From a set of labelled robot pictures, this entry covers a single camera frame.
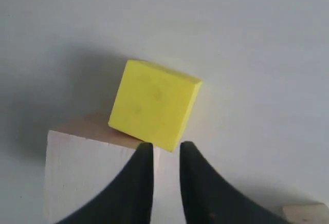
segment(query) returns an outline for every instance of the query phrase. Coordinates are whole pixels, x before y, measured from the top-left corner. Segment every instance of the wooden block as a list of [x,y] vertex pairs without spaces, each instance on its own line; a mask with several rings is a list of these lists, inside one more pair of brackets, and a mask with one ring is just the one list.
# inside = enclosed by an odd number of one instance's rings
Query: wooden block
[[284,206],[282,208],[286,219],[296,224],[328,224],[329,209],[324,204],[300,206]]
[[173,151],[182,137],[200,79],[138,60],[126,64],[109,126]]
[[[140,140],[88,115],[49,131],[45,167],[45,217],[55,223],[82,207],[122,170]],[[154,148],[154,175],[160,149]]]

